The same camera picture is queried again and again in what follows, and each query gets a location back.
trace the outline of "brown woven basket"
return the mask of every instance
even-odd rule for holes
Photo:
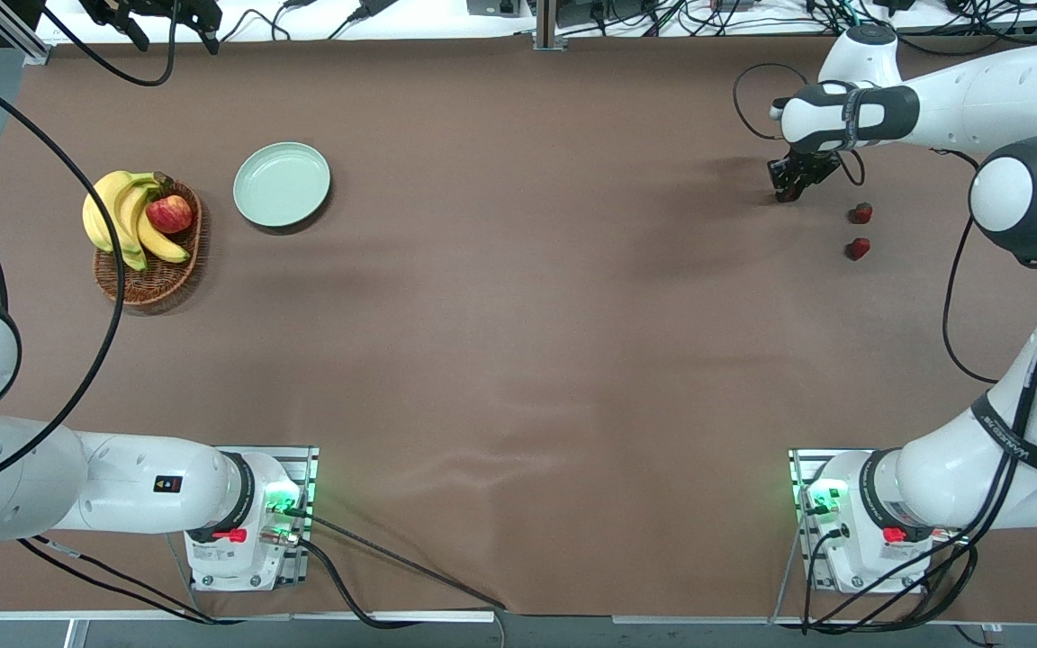
[[[193,189],[177,180],[162,192],[162,197],[166,196],[181,196],[191,210],[194,210],[193,225],[177,234],[167,234],[168,238],[190,253],[190,258],[185,262],[165,262],[156,255],[146,253],[146,270],[137,272],[127,267],[127,294],[122,304],[146,312],[168,310],[186,301],[194,291],[197,271],[205,262],[205,238],[208,233],[202,202]],[[95,249],[94,280],[111,301],[116,297],[116,279],[118,274],[114,269],[114,256]]]

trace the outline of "red apple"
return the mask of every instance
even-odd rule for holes
[[[146,205],[146,218],[164,234],[173,234],[190,227],[195,214],[181,196],[168,196]]]

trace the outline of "light green plate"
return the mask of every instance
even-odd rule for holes
[[[247,221],[282,227],[314,213],[331,188],[331,168],[314,148],[279,142],[256,150],[234,178],[234,204]]]

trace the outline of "brown table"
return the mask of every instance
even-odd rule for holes
[[[193,185],[214,249],[194,298],[123,320],[69,419],[84,430],[321,447],[321,512],[520,614],[762,617],[794,512],[790,447],[893,447],[979,393],[938,339],[971,169],[865,152],[777,205],[781,156],[738,123],[746,65],[817,69],[828,39],[529,39],[184,48],[156,90],[58,50],[17,105],[97,177]],[[945,65],[905,53],[904,73]],[[157,74],[161,57],[119,58]],[[754,75],[745,107],[794,90]],[[272,235],[235,213],[276,140],[331,162],[324,216]],[[0,144],[0,250],[24,369],[0,413],[53,415],[110,312],[82,189],[21,126]],[[860,200],[875,221],[848,225]],[[873,242],[843,258],[857,235]],[[952,335],[996,374],[1037,319],[1037,272],[968,246]],[[164,538],[60,534],[181,594]],[[367,609],[477,602],[328,544]],[[786,614],[797,612],[794,567]],[[321,570],[219,615],[336,611]],[[835,599],[820,597],[819,611]],[[0,544],[0,611],[131,609]],[[956,619],[1037,622],[1037,530],[987,537]]]

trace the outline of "banana bunch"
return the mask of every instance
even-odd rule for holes
[[[103,198],[119,234],[122,261],[131,270],[146,270],[146,251],[166,262],[185,262],[190,254],[155,229],[146,218],[146,205],[158,200],[162,185],[169,179],[161,174],[112,171],[95,181],[94,192]],[[83,201],[83,229],[94,247],[112,253],[114,246],[107,233],[102,210],[89,194]]]

